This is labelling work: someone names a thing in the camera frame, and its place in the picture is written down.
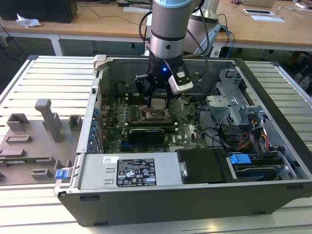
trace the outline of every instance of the power supply label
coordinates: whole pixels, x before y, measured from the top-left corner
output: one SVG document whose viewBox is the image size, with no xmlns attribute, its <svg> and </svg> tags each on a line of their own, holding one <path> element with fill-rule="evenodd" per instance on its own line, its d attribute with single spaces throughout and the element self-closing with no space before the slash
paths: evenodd
<svg viewBox="0 0 312 234">
<path fill-rule="evenodd" d="M 118 187 L 156 185 L 154 159 L 118 160 L 116 181 Z"/>
</svg>

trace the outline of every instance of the blue latch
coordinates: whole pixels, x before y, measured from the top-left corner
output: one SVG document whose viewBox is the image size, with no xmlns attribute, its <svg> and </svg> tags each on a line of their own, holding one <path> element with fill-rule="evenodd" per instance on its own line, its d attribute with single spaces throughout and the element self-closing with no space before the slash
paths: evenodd
<svg viewBox="0 0 312 234">
<path fill-rule="evenodd" d="M 230 161 L 232 164 L 251 164 L 247 154 L 233 154 L 230 156 Z"/>
<path fill-rule="evenodd" d="M 68 179 L 68 170 L 61 169 L 55 173 L 55 179 Z"/>
</svg>

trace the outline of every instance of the black box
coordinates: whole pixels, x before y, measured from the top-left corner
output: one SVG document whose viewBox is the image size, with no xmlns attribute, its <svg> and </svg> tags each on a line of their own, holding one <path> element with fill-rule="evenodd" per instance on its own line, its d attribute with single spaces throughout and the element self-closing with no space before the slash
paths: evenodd
<svg viewBox="0 0 312 234">
<path fill-rule="evenodd" d="M 77 0 L 0 0 L 3 20 L 16 20 L 17 13 L 28 19 L 70 23 L 77 13 Z"/>
</svg>

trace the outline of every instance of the wooden desk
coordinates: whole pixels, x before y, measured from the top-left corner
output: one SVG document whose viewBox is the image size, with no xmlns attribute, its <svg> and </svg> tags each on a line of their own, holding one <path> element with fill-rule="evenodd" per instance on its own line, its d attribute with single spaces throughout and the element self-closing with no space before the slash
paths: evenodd
<svg viewBox="0 0 312 234">
<path fill-rule="evenodd" d="M 296 51 L 312 51 L 312 12 L 296 10 L 295 14 L 278 12 L 273 17 L 282 18 L 282 22 L 265 22 L 255 21 L 243 9 L 261 9 L 269 10 L 276 13 L 279 5 L 294 7 L 294 2 L 277 1 L 275 7 L 253 7 L 235 5 L 229 3 L 228 0 L 220 0 L 217 9 L 218 14 L 225 14 L 228 20 L 228 28 L 235 35 L 235 47 L 240 48 L 258 48 L 258 49 L 277 49 L 277 50 L 296 50 Z M 223 16 L 219 17 L 222 24 L 225 25 Z M 221 48 L 227 41 L 226 33 L 219 33 L 214 47 Z"/>
<path fill-rule="evenodd" d="M 124 12 L 123 7 L 118 7 L 118 5 L 100 7 L 92 5 L 89 5 L 89 7 L 78 6 L 77 15 L 72 22 L 57 23 L 52 32 L 67 35 L 138 38 L 138 24 L 144 14 Z M 125 18 L 132 23 L 114 16 Z"/>
<path fill-rule="evenodd" d="M 266 9 L 276 12 L 278 6 L 295 6 L 293 2 L 277 1 L 276 7 L 263 8 L 244 5 L 235 5 L 228 0 L 220 0 L 217 12 L 224 13 L 228 19 L 228 27 L 235 34 L 234 47 L 312 51 L 312 12 L 297 10 L 295 14 L 280 12 L 285 23 L 255 21 L 251 16 L 245 16 L 240 11 L 248 9 Z M 3 26 L 15 37 L 48 38 L 52 41 L 57 56 L 62 56 L 60 39 L 102 40 L 141 42 L 138 35 L 138 24 L 144 13 L 124 12 L 122 7 L 113 6 L 79 6 L 72 23 L 42 22 L 42 26 L 23 28 L 15 21 L 2 21 Z M 225 24 L 223 16 L 220 22 Z M 0 30 L 0 36 L 6 34 Z M 220 49 L 227 40 L 225 33 L 219 33 L 214 48 Z"/>
</svg>

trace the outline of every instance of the black plastic cover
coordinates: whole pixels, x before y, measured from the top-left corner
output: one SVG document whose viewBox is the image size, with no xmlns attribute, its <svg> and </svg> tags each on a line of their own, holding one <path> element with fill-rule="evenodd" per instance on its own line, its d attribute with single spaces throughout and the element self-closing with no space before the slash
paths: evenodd
<svg viewBox="0 0 312 234">
<path fill-rule="evenodd" d="M 226 161 L 227 153 L 220 149 L 177 150 L 179 162 L 186 165 L 187 177 L 183 184 L 235 182 Z"/>
</svg>

